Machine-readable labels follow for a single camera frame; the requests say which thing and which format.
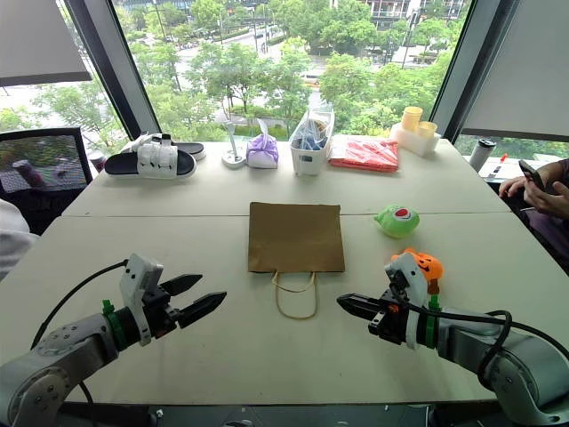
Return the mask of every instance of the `hand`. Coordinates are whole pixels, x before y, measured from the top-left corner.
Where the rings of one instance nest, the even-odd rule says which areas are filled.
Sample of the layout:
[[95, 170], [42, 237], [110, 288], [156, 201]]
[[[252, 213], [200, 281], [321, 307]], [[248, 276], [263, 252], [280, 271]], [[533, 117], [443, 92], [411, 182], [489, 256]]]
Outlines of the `hand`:
[[524, 176], [518, 176], [516, 178], [511, 178], [500, 184], [500, 189], [498, 190], [498, 196], [513, 197], [520, 189], [524, 187], [526, 179]]
[[569, 189], [559, 181], [553, 183], [553, 189], [558, 196], [541, 191], [533, 181], [527, 181], [524, 201], [542, 214], [553, 214], [569, 220]]

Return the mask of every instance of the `purple pouch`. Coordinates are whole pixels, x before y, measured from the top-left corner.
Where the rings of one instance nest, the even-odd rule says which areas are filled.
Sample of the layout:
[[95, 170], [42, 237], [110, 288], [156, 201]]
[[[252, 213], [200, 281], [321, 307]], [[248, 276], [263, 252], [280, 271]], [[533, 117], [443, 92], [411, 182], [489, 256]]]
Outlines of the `purple pouch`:
[[264, 123], [260, 120], [259, 122], [263, 133], [249, 140], [247, 144], [247, 164], [250, 167], [275, 169], [278, 163], [276, 138], [266, 132], [267, 127]]

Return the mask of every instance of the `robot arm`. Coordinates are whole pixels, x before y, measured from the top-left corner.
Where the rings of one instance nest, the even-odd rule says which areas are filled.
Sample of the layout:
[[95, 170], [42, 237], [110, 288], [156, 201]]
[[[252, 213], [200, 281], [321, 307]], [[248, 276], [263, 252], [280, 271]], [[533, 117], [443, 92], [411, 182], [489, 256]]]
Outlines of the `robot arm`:
[[119, 351], [189, 326], [215, 310], [226, 293], [208, 294], [186, 309], [170, 306], [172, 295], [202, 276], [184, 275], [158, 284], [163, 266], [133, 254], [120, 281], [125, 307], [105, 301], [95, 314], [48, 334], [28, 354], [0, 367], [0, 423], [12, 427], [53, 424], [67, 395], [84, 379], [118, 358]]
[[[346, 294], [338, 298], [340, 306], [354, 316], [370, 320], [371, 334], [395, 344], [405, 342], [411, 349], [426, 345], [436, 349], [441, 358], [478, 374], [503, 326], [410, 310], [410, 305], [423, 307], [427, 302], [427, 282], [413, 257], [404, 254], [385, 270], [390, 287], [380, 299]], [[443, 308], [441, 313], [492, 318], [452, 308]], [[563, 356], [542, 339], [510, 332], [482, 370], [485, 383], [513, 422], [569, 422], [569, 367]]]

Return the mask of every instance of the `white box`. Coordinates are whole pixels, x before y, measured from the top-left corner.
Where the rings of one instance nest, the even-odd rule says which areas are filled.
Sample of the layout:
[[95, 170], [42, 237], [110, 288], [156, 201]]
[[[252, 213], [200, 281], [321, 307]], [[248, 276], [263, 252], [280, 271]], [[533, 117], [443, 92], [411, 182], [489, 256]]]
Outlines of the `white box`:
[[396, 123], [391, 126], [389, 138], [399, 143], [399, 147], [407, 149], [421, 157], [425, 157], [428, 153], [435, 151], [438, 140], [441, 135], [435, 133], [433, 138], [423, 138], [415, 132], [407, 131], [401, 127], [401, 123]]
[[308, 112], [304, 113], [301, 122], [294, 130], [289, 142], [291, 143], [291, 153], [293, 155], [293, 167], [294, 171], [298, 175], [318, 175], [322, 170], [322, 167], [328, 160], [330, 154], [330, 147], [332, 146], [332, 132], [334, 128], [334, 113], [331, 112], [320, 112], [320, 111], [310, 111], [310, 119], [319, 120], [328, 124], [325, 131], [325, 136], [327, 138], [326, 144], [323, 149], [312, 150], [312, 149], [296, 149], [293, 147], [293, 141], [299, 131], [301, 125], [307, 121]]

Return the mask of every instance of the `black cable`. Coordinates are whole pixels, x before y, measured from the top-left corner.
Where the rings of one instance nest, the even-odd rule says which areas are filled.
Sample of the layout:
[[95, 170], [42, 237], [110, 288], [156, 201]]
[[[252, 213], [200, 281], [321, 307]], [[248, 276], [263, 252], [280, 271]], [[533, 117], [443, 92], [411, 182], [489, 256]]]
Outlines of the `black cable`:
[[[393, 285], [389, 285], [389, 289], [397, 299], [401, 305], [405, 308], [415, 311], [419, 314], [424, 314], [426, 316], [432, 316], [434, 318], [448, 318], [450, 320], [465, 320], [468, 322], [477, 322], [477, 323], [491, 323], [494, 325], [503, 325], [506, 326], [506, 321], [501, 318], [483, 318], [482, 316], [471, 316], [467, 314], [453, 314], [453, 313], [443, 313], [442, 311], [433, 311], [429, 309], [425, 309], [423, 307], [418, 307], [416, 305], [410, 304], [409, 302], [405, 301], [399, 292], [395, 289]], [[529, 332], [530, 334], [534, 334], [539, 336], [542, 340], [549, 342], [557, 351], [559, 351], [567, 361], [569, 361], [569, 350], [567, 350], [559, 341], [555, 340], [551, 336], [547, 335], [546, 333], [536, 329], [534, 327], [528, 326], [524, 323], [519, 322], [511, 322], [511, 326], [515, 329], [521, 329], [523, 331]]]
[[506, 338], [508, 338], [509, 330], [512, 327], [512, 315], [509, 313], [509, 311], [505, 311], [505, 310], [489, 311], [486, 314], [488, 316], [504, 316], [505, 317], [504, 326], [502, 327], [502, 329], [500, 331], [500, 335], [498, 335], [498, 339], [496, 339], [494, 344], [492, 344], [492, 346], [486, 352], [485, 356], [482, 358], [482, 361], [480, 362], [480, 365], [478, 366], [478, 372], [477, 372], [478, 381], [486, 389], [488, 389], [489, 391], [493, 391], [492, 385], [490, 385], [490, 383], [486, 381], [484, 376], [486, 373], [486, 368], [488, 367], [488, 365], [490, 365], [490, 362], [492, 361], [492, 359], [494, 359], [494, 356], [496, 356], [496, 354], [498, 354], [498, 351], [501, 350], [501, 346], [506, 341]]
[[34, 337], [34, 341], [32, 342], [32, 347], [30, 350], [33, 350], [34, 347], [37, 346], [37, 343], [39, 342], [39, 340], [42, 339], [42, 336], [45, 334], [45, 330], [47, 329], [47, 327], [49, 326], [49, 324], [51, 323], [51, 321], [53, 320], [55, 315], [58, 313], [58, 311], [61, 310], [61, 307], [63, 307], [63, 304], [65, 304], [69, 298], [71, 298], [78, 290], [80, 290], [83, 286], [85, 286], [87, 283], [89, 283], [94, 278], [97, 278], [98, 276], [105, 274], [111, 270], [118, 269], [119, 267], [124, 267], [126, 265], [126, 263], [128, 263], [128, 260], [123, 260], [123, 261], [118, 262], [116, 264], [109, 265], [107, 268], [105, 268], [103, 270], [97, 271], [96, 273], [94, 273], [91, 276], [89, 276], [88, 278], [86, 278], [79, 285], [75, 286], [73, 289], [71, 289], [67, 293], [67, 295], [65, 295], [63, 298], [61, 298], [61, 301], [58, 302], [58, 304], [55, 306], [55, 308], [52, 310], [52, 312], [49, 314], [49, 316], [45, 319], [44, 323], [42, 323], [42, 325], [37, 330], [36, 336]]
[[[63, 298], [61, 298], [61, 301], [58, 302], [58, 304], [55, 306], [55, 308], [52, 310], [52, 312], [48, 315], [48, 317], [45, 319], [45, 321], [37, 330], [36, 336], [34, 337], [34, 341], [32, 342], [31, 350], [33, 350], [34, 347], [37, 346], [39, 341], [42, 339], [42, 336], [44, 335], [50, 322], [53, 320], [58, 311], [61, 310], [61, 307], [63, 307], [63, 305], [69, 300], [69, 298], [71, 298], [77, 291], [79, 291], [83, 286], [92, 281], [94, 278], [97, 278], [98, 276], [101, 276], [111, 270], [118, 269], [119, 267], [124, 267], [126, 263], [128, 263], [128, 260], [122, 260], [121, 262], [109, 265], [107, 268], [104, 268], [102, 270], [97, 271], [96, 273], [93, 273], [91, 276], [82, 281], [79, 285], [71, 289]], [[87, 386], [83, 381], [79, 383], [79, 388], [81, 388], [83, 394], [85, 395], [85, 398], [87, 399], [87, 406], [89, 407], [92, 427], [97, 427], [98, 424], [97, 424], [97, 419], [95, 418], [95, 408], [93, 405], [91, 393], [89, 392], [89, 389], [87, 389]]]
[[97, 427], [97, 418], [95, 417], [95, 404], [92, 401], [91, 392], [82, 381], [79, 383], [79, 388], [83, 391], [85, 398], [87, 399], [87, 407], [89, 408], [89, 416], [91, 417], [91, 425], [92, 427]]

